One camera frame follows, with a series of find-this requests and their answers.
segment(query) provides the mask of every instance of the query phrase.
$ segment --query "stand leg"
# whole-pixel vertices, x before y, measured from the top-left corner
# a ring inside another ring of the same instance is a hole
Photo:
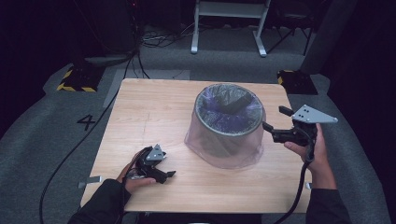
[[[192,54],[196,54],[198,52],[198,37],[199,37],[198,23],[199,23],[199,0],[196,0],[195,15],[194,15],[194,34],[192,36],[192,43],[191,43]]]
[[[262,9],[262,17],[260,18],[259,29],[257,31],[253,31],[254,40],[256,40],[257,48],[259,49],[260,56],[262,57],[267,56],[267,52],[265,51],[264,45],[262,44],[262,27],[264,26],[270,3],[271,0],[267,0],[264,4],[264,8]]]

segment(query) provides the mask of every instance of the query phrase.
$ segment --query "dark background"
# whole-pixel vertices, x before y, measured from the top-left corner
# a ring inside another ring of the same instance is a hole
[[[125,1],[77,2],[93,27],[87,25],[73,1],[2,1],[0,138],[20,114],[44,96],[44,83],[59,68],[78,60],[78,55],[114,53],[104,48],[104,43],[115,51],[130,49],[134,44],[129,41],[131,25],[136,22],[131,15],[141,20],[138,25],[149,22],[177,33],[180,30],[176,22],[190,24],[194,7],[194,1],[172,0],[168,2],[172,6],[163,6],[164,1],[148,0],[143,1],[146,5],[138,5],[141,11],[134,11],[124,5]],[[395,1],[359,0],[321,70],[331,80],[329,96],[347,118],[377,172],[393,222],[396,222],[393,190],[396,118],[392,105],[396,96],[395,8]],[[97,15],[107,13],[113,16],[97,19]]]

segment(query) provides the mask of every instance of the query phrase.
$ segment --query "wire mesh bin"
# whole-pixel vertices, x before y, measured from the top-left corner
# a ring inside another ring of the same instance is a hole
[[[209,164],[225,169],[256,163],[263,153],[265,110],[251,91],[215,84],[197,96],[185,144]]]

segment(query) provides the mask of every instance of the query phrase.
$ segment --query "black cable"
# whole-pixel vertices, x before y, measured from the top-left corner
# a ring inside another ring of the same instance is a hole
[[[297,132],[297,133],[301,133],[301,134],[305,135],[306,140],[308,141],[308,147],[309,147],[309,149],[307,150],[307,153],[309,153],[309,154],[306,155],[305,162],[304,162],[303,167],[301,169],[300,181],[299,181],[299,185],[298,185],[298,188],[297,188],[297,194],[296,194],[296,197],[294,199],[294,202],[291,205],[291,208],[289,209],[289,211],[285,215],[283,215],[283,217],[281,217],[278,221],[276,221],[275,224],[282,223],[284,220],[286,220],[286,218],[288,218],[294,212],[295,208],[297,207],[298,202],[300,201],[301,194],[303,192],[304,180],[305,180],[305,171],[308,168],[309,164],[314,159],[315,140],[313,140],[311,138],[311,136],[306,131],[304,131],[301,128],[294,127],[293,130],[295,132]]]
[[[145,69],[143,68],[142,60],[140,59],[140,50],[137,52],[137,58],[139,59],[139,64],[140,64],[140,69],[142,69],[143,74],[150,79],[149,75],[145,72]]]
[[[129,63],[131,62],[132,58],[128,61],[128,63],[126,64],[125,67],[125,72],[124,72],[124,77],[123,79],[125,79],[126,77],[126,73],[128,71],[128,66]],[[53,177],[55,177],[55,175],[58,173],[58,171],[61,169],[62,165],[64,164],[64,162],[73,154],[74,151],[76,151],[76,149],[84,142],[84,140],[91,134],[91,132],[95,129],[95,127],[98,125],[98,123],[101,121],[101,119],[103,118],[103,116],[105,115],[105,113],[107,112],[107,110],[110,108],[110,106],[113,104],[114,100],[116,99],[117,95],[119,94],[120,89],[117,90],[116,94],[114,94],[113,98],[111,99],[110,103],[108,103],[107,107],[105,108],[105,110],[102,112],[101,116],[99,117],[99,119],[93,124],[92,128],[90,128],[88,130],[88,132],[82,137],[82,139],[72,148],[72,150],[70,150],[69,153],[67,153],[67,155],[64,157],[64,159],[61,161],[61,163],[59,163],[59,165],[56,167],[56,169],[54,170],[54,172],[52,173],[52,175],[50,176],[49,180],[47,181],[46,186],[44,187],[42,193],[41,193],[41,198],[40,198],[40,203],[39,203],[39,207],[38,207],[38,213],[39,213],[39,217],[40,217],[40,223],[44,224],[44,218],[43,218],[43,202],[44,202],[44,197],[46,195],[47,189],[50,185],[50,182],[52,181]]]
[[[298,185],[297,194],[296,194],[296,197],[294,199],[293,205],[291,206],[289,211],[285,215],[283,215],[283,217],[281,217],[277,222],[275,222],[275,224],[282,223],[284,220],[286,220],[286,218],[288,218],[294,212],[294,209],[297,207],[297,204],[300,201],[301,193],[303,192],[305,171],[306,171],[306,168],[308,167],[309,164],[310,164],[310,162],[304,162],[303,167],[301,169],[300,182],[299,182],[299,185]]]

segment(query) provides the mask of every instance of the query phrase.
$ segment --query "gray carpet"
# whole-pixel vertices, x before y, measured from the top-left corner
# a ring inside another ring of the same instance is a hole
[[[262,34],[267,48],[277,39],[276,31],[265,30]],[[206,30],[200,35],[196,55],[190,54],[190,47],[190,35],[166,48],[142,47],[145,71],[153,78],[159,70],[165,70],[176,75],[188,71],[190,80],[277,83],[278,70],[298,69],[304,60],[304,36],[300,32],[266,58],[260,57],[250,28]],[[77,121],[87,115],[99,119],[108,96],[120,83],[126,63],[108,67],[99,91],[94,93],[56,91],[69,66],[49,78],[43,87],[46,96],[22,114],[0,140],[0,223],[39,222],[39,200],[51,173],[87,133]],[[141,78],[137,59],[134,67]],[[127,75],[134,76],[131,66]],[[319,95],[289,95],[290,103],[293,109],[307,104],[339,119],[337,124],[323,125],[323,130],[338,187],[353,223],[390,223],[381,184],[356,135],[326,94],[329,80],[322,75],[313,75],[312,79]],[[45,223],[66,223],[78,209],[83,193],[77,188],[78,181],[90,174],[110,113],[111,108],[53,178],[44,201]],[[262,223],[273,223],[280,216],[263,214]],[[133,219],[131,214],[124,222],[133,223]],[[304,214],[294,214],[284,223],[304,223]]]

